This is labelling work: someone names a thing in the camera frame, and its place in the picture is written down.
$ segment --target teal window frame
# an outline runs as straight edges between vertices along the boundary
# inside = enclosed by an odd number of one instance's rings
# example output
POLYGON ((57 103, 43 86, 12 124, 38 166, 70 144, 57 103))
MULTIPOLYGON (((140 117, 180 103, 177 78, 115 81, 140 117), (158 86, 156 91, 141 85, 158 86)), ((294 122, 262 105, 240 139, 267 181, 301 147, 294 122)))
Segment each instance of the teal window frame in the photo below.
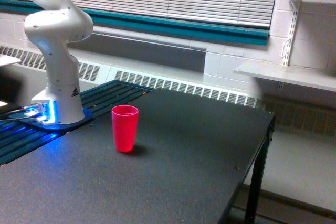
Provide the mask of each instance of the teal window frame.
MULTIPOLYGON (((0 10, 31 14, 42 8, 31 1, 0 0, 0 10)), ((218 42, 235 42, 266 46, 269 30, 236 26, 199 23, 169 18, 151 17, 105 10, 86 9, 96 24, 113 26, 120 29, 136 29, 143 32, 160 33, 167 36, 182 36, 191 39, 203 39, 218 42)))

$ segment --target black tabletop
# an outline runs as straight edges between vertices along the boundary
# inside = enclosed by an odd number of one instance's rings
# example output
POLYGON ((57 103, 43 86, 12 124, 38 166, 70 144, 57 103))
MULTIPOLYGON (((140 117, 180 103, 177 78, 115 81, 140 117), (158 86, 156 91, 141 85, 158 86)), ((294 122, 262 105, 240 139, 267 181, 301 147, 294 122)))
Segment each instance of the black tabletop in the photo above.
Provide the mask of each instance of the black tabletop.
POLYGON ((166 90, 132 104, 131 154, 106 114, 0 168, 0 223, 218 223, 273 115, 166 90))

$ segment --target white cinder block wall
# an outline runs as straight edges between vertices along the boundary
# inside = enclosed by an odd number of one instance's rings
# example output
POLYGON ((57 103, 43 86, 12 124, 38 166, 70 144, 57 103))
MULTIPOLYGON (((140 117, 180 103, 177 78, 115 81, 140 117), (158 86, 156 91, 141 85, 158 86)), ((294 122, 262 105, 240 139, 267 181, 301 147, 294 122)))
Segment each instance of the white cinder block wall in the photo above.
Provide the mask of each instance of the white cinder block wall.
MULTIPOLYGON (((292 8, 288 0, 276 0, 270 38, 266 47, 227 43, 212 44, 186 38, 187 48, 197 50, 206 48, 204 74, 189 73, 167 66, 121 59, 120 57, 111 57, 106 63, 115 63, 140 71, 171 75, 176 78, 206 82, 247 92, 271 93, 286 98, 336 107, 336 94, 332 92, 287 84, 285 84, 283 91, 279 91, 276 82, 261 81, 233 73, 237 66, 247 60, 282 62, 280 56, 288 36, 291 14, 292 8)), ((24 34, 24 19, 25 16, 22 15, 0 13, 0 44, 35 48, 24 34)), ((155 38, 155 35, 151 35, 150 38, 160 44, 159 36, 155 38)), ((170 38, 170 41, 172 43, 176 41, 178 46, 176 39, 170 38)), ((98 56, 91 58, 91 60, 99 59, 104 62, 104 58, 98 56)), ((336 73, 335 5, 301 4, 290 64, 336 73)), ((336 160, 335 155, 332 155, 336 151, 335 142, 324 136, 321 145, 320 140, 318 135, 299 136, 295 132, 280 132, 278 134, 275 132, 274 143, 271 145, 265 170, 263 188, 336 211, 336 191, 334 190, 336 188, 334 179, 336 160), (309 150, 309 160, 307 160, 307 150, 309 150), (328 158, 314 158, 321 155, 327 155, 328 158), (312 170, 302 169, 309 167, 309 162, 312 164, 312 170)))

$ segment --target blue led light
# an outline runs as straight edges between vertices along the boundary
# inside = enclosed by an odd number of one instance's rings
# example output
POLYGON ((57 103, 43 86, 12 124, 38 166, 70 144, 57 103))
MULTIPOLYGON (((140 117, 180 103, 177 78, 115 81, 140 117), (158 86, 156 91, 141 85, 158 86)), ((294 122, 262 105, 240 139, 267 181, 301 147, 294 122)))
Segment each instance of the blue led light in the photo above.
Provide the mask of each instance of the blue led light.
POLYGON ((55 123, 56 122, 56 108, 55 108, 56 103, 54 104, 52 101, 49 101, 48 103, 48 108, 47 111, 48 113, 48 120, 50 123, 55 123))

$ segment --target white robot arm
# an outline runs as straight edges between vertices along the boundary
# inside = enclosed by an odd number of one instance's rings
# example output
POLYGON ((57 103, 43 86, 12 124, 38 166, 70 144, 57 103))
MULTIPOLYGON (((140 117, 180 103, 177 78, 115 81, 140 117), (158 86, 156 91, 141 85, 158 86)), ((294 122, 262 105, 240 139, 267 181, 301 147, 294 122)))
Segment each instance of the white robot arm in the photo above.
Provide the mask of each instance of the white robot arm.
POLYGON ((25 33, 42 52, 47 70, 45 90, 32 103, 47 105, 47 112, 36 120, 44 125, 71 124, 84 118, 79 94, 78 60, 68 42, 91 36, 91 17, 71 0, 33 0, 44 11, 28 15, 25 33))

